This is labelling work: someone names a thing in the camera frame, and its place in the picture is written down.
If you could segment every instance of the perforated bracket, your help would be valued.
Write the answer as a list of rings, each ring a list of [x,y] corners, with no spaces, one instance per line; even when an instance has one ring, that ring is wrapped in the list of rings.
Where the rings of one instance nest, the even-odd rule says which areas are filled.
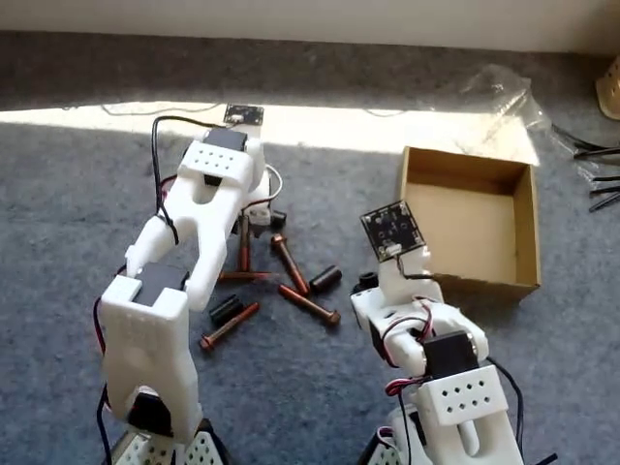
[[[162,443],[145,436],[136,435],[129,446],[115,460],[118,465],[169,465],[172,442]],[[185,465],[225,465],[211,435],[201,431],[185,450]]]
[[[424,384],[418,408],[442,426],[506,411],[508,402],[497,369],[485,366]]]
[[[183,157],[179,174],[186,170],[228,179],[243,187],[246,180],[252,178],[252,157],[245,152],[194,140]]]

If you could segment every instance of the white wire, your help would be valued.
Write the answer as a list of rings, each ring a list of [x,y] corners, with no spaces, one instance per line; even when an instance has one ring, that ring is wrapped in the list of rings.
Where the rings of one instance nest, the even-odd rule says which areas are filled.
[[[273,175],[278,179],[278,188],[275,190],[273,194],[270,194],[269,197],[265,197],[264,199],[260,199],[259,201],[251,201],[250,203],[245,205],[245,207],[241,211],[245,211],[250,206],[258,205],[259,203],[271,202],[276,197],[278,197],[280,193],[282,192],[282,186],[284,185],[284,181],[282,180],[282,176],[280,175],[278,170],[274,168],[272,165],[265,165],[264,167],[268,171],[271,171]]]

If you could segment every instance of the black cable tie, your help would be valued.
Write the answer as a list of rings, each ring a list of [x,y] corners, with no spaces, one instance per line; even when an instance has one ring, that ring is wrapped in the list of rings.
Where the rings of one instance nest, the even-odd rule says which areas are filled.
[[[553,463],[558,459],[558,454],[553,452],[549,457],[544,458],[536,465],[549,465],[549,463]]]

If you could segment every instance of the black cylindrical spacer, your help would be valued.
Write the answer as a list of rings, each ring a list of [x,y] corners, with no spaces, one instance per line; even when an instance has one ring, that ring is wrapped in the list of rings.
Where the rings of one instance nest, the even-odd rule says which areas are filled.
[[[338,284],[341,279],[342,271],[333,264],[317,274],[308,284],[312,294],[320,294]]]
[[[216,326],[221,326],[239,315],[242,311],[243,303],[233,294],[210,309],[209,316]]]

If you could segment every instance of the white plastic part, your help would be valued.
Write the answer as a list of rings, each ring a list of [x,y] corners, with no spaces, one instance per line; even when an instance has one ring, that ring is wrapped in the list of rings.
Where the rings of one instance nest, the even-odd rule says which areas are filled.
[[[263,143],[258,138],[248,138],[248,140],[245,142],[245,151],[252,158],[253,162],[253,175],[252,182],[250,183],[250,192],[252,192],[259,187],[259,184],[264,179]]]
[[[407,274],[426,273],[426,265],[430,260],[430,253],[426,246],[412,250],[400,256],[403,270]],[[430,297],[433,300],[444,301],[439,284],[431,279],[407,280],[398,269],[396,259],[379,263],[379,287],[384,293],[386,305],[404,303],[411,300],[412,295]]]
[[[114,463],[118,465],[169,465],[174,449],[174,443],[171,441],[137,434]],[[177,460],[176,463],[224,465],[211,435],[205,431],[196,435],[194,441],[183,452],[181,460]]]
[[[603,77],[597,80],[599,105],[605,116],[620,120],[620,56]]]
[[[478,371],[479,377],[487,381],[495,378],[495,381],[498,381],[497,372],[493,375],[490,374],[495,370],[495,367],[489,366],[481,370],[485,370],[486,373],[479,370],[474,370],[472,373]],[[459,393],[452,391],[456,396],[452,399],[453,402],[452,400],[442,400],[444,389],[448,390],[449,386],[461,387],[464,383],[465,389],[468,390],[467,384],[473,383],[477,377],[458,378],[458,383],[454,385],[450,384],[453,383],[451,378],[453,377],[438,380],[444,382],[442,387],[439,387],[440,384],[436,385],[439,387],[438,389],[429,388],[433,392],[438,392],[439,397],[431,396],[429,392],[422,393],[426,385],[422,386],[418,393],[412,396],[418,407],[419,421],[426,437],[424,449],[433,465],[523,465],[523,459],[516,445],[511,423],[506,413],[508,406],[506,406],[506,398],[501,386],[499,386],[499,381],[497,384],[495,381],[489,381],[492,383],[492,389],[480,395],[482,404],[484,404],[481,405],[477,394],[465,393],[460,399],[457,398],[463,392],[462,390]],[[492,413],[483,415],[483,409],[487,408],[485,407],[485,396],[492,399],[489,401],[491,406],[489,411]],[[473,405],[475,400],[479,402],[477,406]],[[447,412],[449,407],[454,409],[455,415],[453,417]],[[464,419],[464,421],[454,424],[457,419]],[[474,446],[474,441],[469,437],[471,434],[477,436],[477,447]]]
[[[260,143],[250,145],[252,153],[247,154],[193,141],[166,196],[164,206],[179,242],[194,233],[198,236],[199,257],[185,283],[192,310],[201,311],[206,306],[226,258],[227,236],[247,203],[251,186],[259,186],[264,179]],[[263,167],[260,175],[257,165]],[[221,184],[205,185],[205,174],[221,177]],[[173,246],[171,228],[161,217],[151,218],[136,243],[127,249],[127,275],[134,277],[145,264],[160,261]]]
[[[148,307],[132,301],[140,287],[137,279],[116,276],[102,295],[109,404],[125,420],[140,387],[155,390],[170,411],[174,441],[188,444],[202,419],[189,351],[188,298],[163,289]]]
[[[425,383],[418,390],[418,405],[429,420],[442,426],[508,410],[506,395],[494,366]]]
[[[385,297],[379,288],[353,294],[351,302],[360,326],[370,332],[371,323],[383,335],[395,321],[404,317],[428,318],[419,301],[400,305],[385,305]],[[471,336],[472,345],[479,361],[488,357],[488,341],[484,331],[466,318],[458,308],[445,303],[425,300],[433,315],[433,328],[438,334],[462,329]],[[395,326],[385,339],[386,350],[395,365],[400,366],[409,376],[419,377],[426,372],[426,359],[420,343],[409,333],[415,327],[421,329],[420,321],[411,320]]]
[[[367,465],[401,465],[398,452],[395,449],[387,448],[383,444],[379,444],[370,456]]]
[[[387,416],[387,423],[391,426],[394,442],[398,447],[400,463],[408,463],[409,453],[411,453],[412,464],[433,465],[426,455],[424,446],[419,439],[418,428],[411,420],[410,414],[415,411],[416,407],[414,405],[407,404],[405,405],[406,416],[404,418],[400,408],[394,409]],[[411,450],[407,450],[407,433],[409,433],[409,444],[411,445]]]
[[[185,152],[178,173],[198,171],[230,181],[237,187],[247,185],[249,188],[248,180],[252,181],[252,168],[252,157],[245,152],[194,140]]]

